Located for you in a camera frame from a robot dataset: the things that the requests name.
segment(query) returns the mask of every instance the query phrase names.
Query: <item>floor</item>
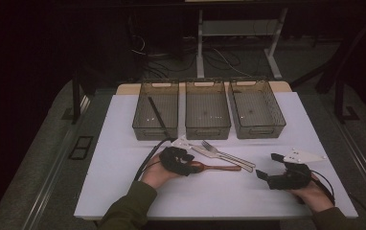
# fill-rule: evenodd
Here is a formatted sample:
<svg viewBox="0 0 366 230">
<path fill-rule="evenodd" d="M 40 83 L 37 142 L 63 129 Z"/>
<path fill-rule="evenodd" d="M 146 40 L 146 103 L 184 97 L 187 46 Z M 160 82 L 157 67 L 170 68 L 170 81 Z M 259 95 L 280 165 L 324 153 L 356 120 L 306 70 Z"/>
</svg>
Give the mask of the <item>floor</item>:
<svg viewBox="0 0 366 230">
<path fill-rule="evenodd" d="M 312 42 L 309 37 L 280 40 L 275 58 L 283 81 L 295 81 L 324 63 L 338 46 L 337 43 L 319 43 L 312 47 Z M 195 78 L 195 46 L 190 38 L 186 43 L 187 54 L 181 58 L 151 53 L 152 58 L 145 66 L 143 78 Z M 223 42 L 218 39 L 206 40 L 206 78 L 246 74 L 267 76 L 274 81 L 263 55 L 263 48 L 268 44 L 268 37 L 232 38 Z M 359 167 L 366 163 L 366 105 L 352 88 L 347 87 L 345 105 L 354 109 L 359 120 L 341 125 L 332 112 L 333 89 L 328 94 L 317 94 L 314 90 L 319 77 L 292 90 L 299 94 L 342 183 L 358 200 L 353 199 L 359 214 L 354 222 L 360 229 L 366 229 L 366 211 L 360 205 L 363 203 L 366 207 L 366 170 Z M 75 218 L 73 213 L 115 89 L 98 89 L 94 96 L 84 97 L 82 115 L 72 125 L 71 85 L 71 82 L 63 85 L 0 203 L 0 229 L 96 229 L 94 222 Z M 68 155 L 80 136 L 91 136 L 92 146 L 85 159 L 69 159 Z M 198 227 L 198 224 L 192 223 L 187 228 L 194 229 L 194 225 Z M 279 225 L 283 230 L 315 229 L 310 219 L 281 220 Z M 231 224 L 203 222 L 200 226 L 205 229 L 258 229 L 259 225 L 252 221 L 236 221 Z M 271 224 L 271 229 L 278 227 Z"/>
</svg>

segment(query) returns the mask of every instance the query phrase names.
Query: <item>dark background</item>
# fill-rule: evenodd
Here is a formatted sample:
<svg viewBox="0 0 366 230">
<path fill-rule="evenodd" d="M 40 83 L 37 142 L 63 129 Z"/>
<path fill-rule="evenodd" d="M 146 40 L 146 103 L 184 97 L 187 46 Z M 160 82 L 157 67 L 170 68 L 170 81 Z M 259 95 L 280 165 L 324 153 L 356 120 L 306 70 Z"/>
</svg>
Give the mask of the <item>dark background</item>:
<svg viewBox="0 0 366 230">
<path fill-rule="evenodd" d="M 366 18 L 362 16 L 366 5 L 354 9 L 290 8 L 283 37 L 342 36 L 340 28 L 359 25 L 352 25 L 349 19 Z M 235 15 L 246 15 L 220 10 L 207 13 L 218 19 L 222 19 L 218 15 L 234 19 Z M 139 61 L 129 51 L 133 40 L 127 17 L 127 12 L 59 11 L 51 2 L 0 1 L 0 199 L 52 101 L 75 74 L 87 94 L 94 94 L 98 87 L 138 79 Z M 134 33 L 145 35 L 153 46 L 164 46 L 177 56 L 179 37 L 196 33 L 193 11 L 139 10 L 136 20 Z M 366 36 L 362 40 L 343 71 L 348 76 L 346 82 L 359 88 L 358 94 L 366 103 Z"/>
</svg>

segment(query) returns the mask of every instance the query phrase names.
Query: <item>white plastic piece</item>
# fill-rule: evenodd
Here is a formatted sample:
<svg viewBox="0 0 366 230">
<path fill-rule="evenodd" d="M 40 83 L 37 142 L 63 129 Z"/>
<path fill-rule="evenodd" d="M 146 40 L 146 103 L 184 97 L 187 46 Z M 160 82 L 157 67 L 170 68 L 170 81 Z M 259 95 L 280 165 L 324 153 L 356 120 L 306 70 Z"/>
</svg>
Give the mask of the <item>white plastic piece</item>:
<svg viewBox="0 0 366 230">
<path fill-rule="evenodd" d="M 293 149 L 285 156 L 284 161 L 295 164 L 306 164 L 308 162 L 316 162 L 326 160 L 327 156 L 320 156 L 308 151 Z"/>
<path fill-rule="evenodd" d="M 192 144 L 190 144 L 189 141 L 186 139 L 186 135 L 183 135 L 173 141 L 172 146 L 183 150 L 190 150 L 192 148 Z"/>
</svg>

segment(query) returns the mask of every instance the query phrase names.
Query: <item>dark green sleeve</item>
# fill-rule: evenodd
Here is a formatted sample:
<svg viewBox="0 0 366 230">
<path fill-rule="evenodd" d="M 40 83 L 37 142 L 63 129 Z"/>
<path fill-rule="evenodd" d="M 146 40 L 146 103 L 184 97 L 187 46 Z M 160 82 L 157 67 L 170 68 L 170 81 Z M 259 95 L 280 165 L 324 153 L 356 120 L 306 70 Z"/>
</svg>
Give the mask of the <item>dark green sleeve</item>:
<svg viewBox="0 0 366 230">
<path fill-rule="evenodd" d="M 156 195 L 156 190 L 146 183 L 132 182 L 128 193 L 108 209 L 99 229 L 140 229 L 148 221 L 147 213 Z"/>
<path fill-rule="evenodd" d="M 317 230 L 357 230 L 352 220 L 336 207 L 314 214 L 312 221 Z"/>
</svg>

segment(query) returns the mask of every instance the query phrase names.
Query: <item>hand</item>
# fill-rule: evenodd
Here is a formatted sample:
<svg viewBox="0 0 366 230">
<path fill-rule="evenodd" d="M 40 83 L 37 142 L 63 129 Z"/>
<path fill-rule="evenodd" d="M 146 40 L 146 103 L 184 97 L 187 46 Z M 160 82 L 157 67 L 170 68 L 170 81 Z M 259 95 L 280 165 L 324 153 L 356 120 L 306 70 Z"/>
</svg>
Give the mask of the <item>hand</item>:
<svg viewBox="0 0 366 230">
<path fill-rule="evenodd" d="M 141 181 L 150 185 L 153 189 L 160 188 L 168 180 L 180 176 L 177 173 L 169 172 L 163 168 L 159 159 L 159 153 L 156 153 L 147 163 Z"/>
<path fill-rule="evenodd" d="M 313 173 L 311 174 L 311 177 L 318 180 L 317 176 L 315 176 Z M 305 188 L 288 191 L 291 194 L 302 198 L 313 213 L 318 213 L 334 207 L 324 191 L 320 189 L 320 187 L 318 187 L 313 181 L 311 181 Z"/>
</svg>

